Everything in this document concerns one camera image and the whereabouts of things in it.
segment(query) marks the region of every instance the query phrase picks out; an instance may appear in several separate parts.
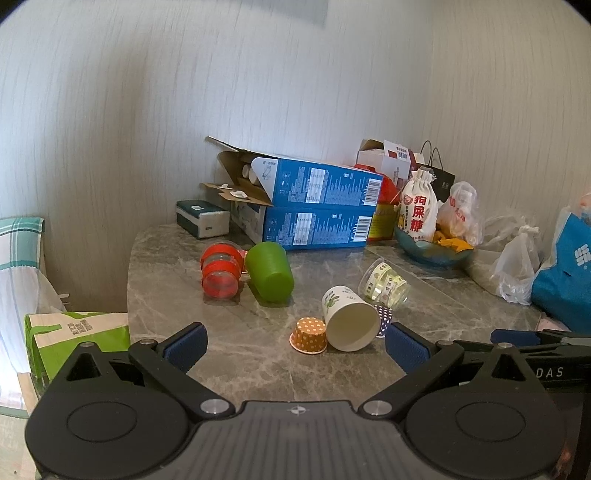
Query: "green and beige bag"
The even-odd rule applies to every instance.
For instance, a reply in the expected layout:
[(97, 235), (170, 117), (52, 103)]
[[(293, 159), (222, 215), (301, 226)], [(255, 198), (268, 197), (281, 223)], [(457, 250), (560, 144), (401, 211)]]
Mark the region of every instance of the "green and beige bag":
[(126, 313), (64, 312), (27, 315), (25, 337), (31, 373), (46, 387), (80, 342), (104, 352), (129, 348)]

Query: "blue bag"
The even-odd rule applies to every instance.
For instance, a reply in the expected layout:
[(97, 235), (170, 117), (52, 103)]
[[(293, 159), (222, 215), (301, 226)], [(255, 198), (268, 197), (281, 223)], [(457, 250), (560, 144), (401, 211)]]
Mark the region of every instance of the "blue bag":
[(578, 333), (591, 333), (591, 228), (563, 209), (552, 252), (538, 271), (531, 300)]

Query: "green plastic cup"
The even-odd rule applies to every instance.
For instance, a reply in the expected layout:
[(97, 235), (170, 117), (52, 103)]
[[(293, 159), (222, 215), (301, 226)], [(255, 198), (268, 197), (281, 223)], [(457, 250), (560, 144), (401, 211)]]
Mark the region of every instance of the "green plastic cup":
[(246, 269), (259, 295), (271, 303), (289, 299), (294, 276), (285, 249), (276, 242), (263, 242), (246, 254)]

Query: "blue cardboard box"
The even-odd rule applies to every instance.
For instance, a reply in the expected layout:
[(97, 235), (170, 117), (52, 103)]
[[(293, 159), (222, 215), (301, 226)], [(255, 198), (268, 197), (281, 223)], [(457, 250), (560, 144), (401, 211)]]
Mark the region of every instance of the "blue cardboard box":
[(229, 149), (218, 158), (233, 185), (204, 185), (232, 202), (232, 219), (255, 243), (275, 241), (285, 249), (366, 244), (381, 175), (210, 140)]

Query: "blue bowl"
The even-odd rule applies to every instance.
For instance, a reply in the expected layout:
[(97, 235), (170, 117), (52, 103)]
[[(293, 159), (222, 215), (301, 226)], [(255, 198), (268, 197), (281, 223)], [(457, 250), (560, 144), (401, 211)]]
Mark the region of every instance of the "blue bowl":
[(432, 244), (425, 240), (415, 242), (409, 234), (403, 232), (398, 227), (394, 228), (394, 235), (400, 244), (400, 247), (414, 261), (423, 265), (429, 265), (437, 268), (462, 268), (472, 258), (474, 250), (464, 250), (456, 252), (455, 250), (442, 247), (438, 244)]

